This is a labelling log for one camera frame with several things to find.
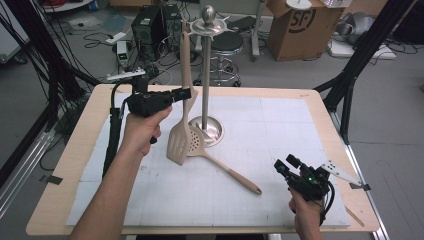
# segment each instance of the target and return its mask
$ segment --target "forearm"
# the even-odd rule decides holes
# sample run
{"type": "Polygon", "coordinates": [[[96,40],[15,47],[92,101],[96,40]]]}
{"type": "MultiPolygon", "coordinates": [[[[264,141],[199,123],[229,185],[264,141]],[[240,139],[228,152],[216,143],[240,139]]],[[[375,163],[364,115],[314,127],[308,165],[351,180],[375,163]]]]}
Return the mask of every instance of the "forearm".
{"type": "Polygon", "coordinates": [[[70,239],[119,239],[141,158],[119,150],[70,239]]]}

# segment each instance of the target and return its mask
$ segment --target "metal stand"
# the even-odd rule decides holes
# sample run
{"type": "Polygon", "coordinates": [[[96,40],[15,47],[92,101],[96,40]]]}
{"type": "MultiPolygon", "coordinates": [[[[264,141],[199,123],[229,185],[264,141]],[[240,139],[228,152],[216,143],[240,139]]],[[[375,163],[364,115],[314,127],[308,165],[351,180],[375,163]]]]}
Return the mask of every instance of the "metal stand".
{"type": "Polygon", "coordinates": [[[225,19],[217,19],[215,9],[207,5],[202,9],[202,18],[190,23],[190,34],[196,34],[203,40],[203,96],[202,96],[202,117],[199,124],[199,117],[189,121],[189,124],[202,130],[205,136],[206,147],[217,144],[222,139],[222,123],[213,117],[208,116],[209,105],[209,81],[211,64],[211,41],[224,31],[229,31],[225,19]]]}
{"type": "Polygon", "coordinates": [[[340,134],[346,144],[349,144],[348,128],[355,82],[412,2],[413,0],[389,0],[342,72],[314,88],[318,92],[331,88],[323,99],[329,112],[336,112],[337,105],[344,98],[340,134]]]}

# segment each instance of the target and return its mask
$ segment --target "metal base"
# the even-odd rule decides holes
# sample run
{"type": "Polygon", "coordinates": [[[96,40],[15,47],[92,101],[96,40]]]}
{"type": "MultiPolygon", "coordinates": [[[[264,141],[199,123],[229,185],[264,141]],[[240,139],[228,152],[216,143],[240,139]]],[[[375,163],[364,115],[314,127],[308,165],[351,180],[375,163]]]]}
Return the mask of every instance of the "metal base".
{"type": "Polygon", "coordinates": [[[224,137],[224,126],[218,119],[207,116],[207,126],[202,126],[202,116],[195,117],[188,122],[189,125],[197,127],[205,138],[205,147],[212,147],[218,144],[224,137]]]}

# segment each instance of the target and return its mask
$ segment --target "slotted spatula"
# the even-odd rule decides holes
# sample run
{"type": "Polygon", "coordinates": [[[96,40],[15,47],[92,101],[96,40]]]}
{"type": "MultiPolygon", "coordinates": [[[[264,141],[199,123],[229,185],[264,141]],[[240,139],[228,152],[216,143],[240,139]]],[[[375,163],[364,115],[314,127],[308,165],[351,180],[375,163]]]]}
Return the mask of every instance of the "slotted spatula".
{"type": "Polygon", "coordinates": [[[234,171],[233,169],[225,165],[223,162],[219,161],[215,157],[211,156],[208,152],[206,152],[205,139],[200,129],[194,126],[190,126],[190,132],[191,132],[191,144],[190,144],[190,148],[188,150],[187,156],[191,156],[191,157],[202,156],[209,159],[210,161],[212,161],[213,163],[221,167],[223,170],[225,170],[231,177],[233,177],[235,180],[237,180],[237,182],[239,182],[245,188],[249,189],[251,192],[257,195],[262,194],[262,190],[258,186],[256,186],[253,182],[243,177],[238,172],[234,171]]]}
{"type": "Polygon", "coordinates": [[[180,59],[181,59],[181,80],[184,89],[190,88],[191,98],[183,100],[183,117],[172,127],[169,133],[166,157],[182,166],[187,157],[188,148],[191,143],[191,134],[188,127],[188,112],[196,101],[197,91],[194,90],[191,80],[190,68],[190,39],[186,32],[181,34],[180,39],[180,59]]]}

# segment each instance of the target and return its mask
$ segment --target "floor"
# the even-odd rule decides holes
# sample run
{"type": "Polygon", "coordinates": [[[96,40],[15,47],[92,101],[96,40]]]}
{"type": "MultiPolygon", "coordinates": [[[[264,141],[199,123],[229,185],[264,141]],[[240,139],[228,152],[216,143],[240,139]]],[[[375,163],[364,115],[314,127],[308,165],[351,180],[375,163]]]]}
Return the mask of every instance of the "floor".
{"type": "MultiPolygon", "coordinates": [[[[100,20],[99,31],[126,32],[134,13],[107,9],[90,12],[85,8],[60,15],[61,21],[94,16],[100,20]]],[[[269,30],[271,20],[264,18],[261,30],[269,30]]],[[[71,49],[81,63],[96,77],[116,74],[116,55],[110,46],[84,48],[89,32],[67,35],[71,49]]],[[[248,49],[234,56],[239,65],[242,87],[311,89],[335,77],[348,59],[324,53],[314,61],[275,62],[268,50],[251,62],[248,49]]],[[[397,53],[394,60],[368,64],[355,86],[349,138],[372,197],[391,239],[421,239],[424,235],[424,50],[416,54],[397,53]]],[[[162,83],[179,85],[179,65],[170,68],[162,83]]],[[[199,67],[193,67],[193,78],[199,67]]],[[[46,104],[42,88],[31,64],[10,61],[0,66],[0,166],[4,164],[46,104]]],[[[43,158],[44,167],[54,168],[64,142],[60,141],[43,158]]],[[[2,239],[66,239],[32,237],[26,225],[46,186],[43,176],[50,175],[37,165],[8,211],[0,219],[2,239]]],[[[325,234],[325,239],[373,239],[371,234],[325,234]]],[[[190,236],[190,239],[213,239],[214,236],[190,236]]],[[[297,239],[284,235],[283,239],[297,239]]]]}

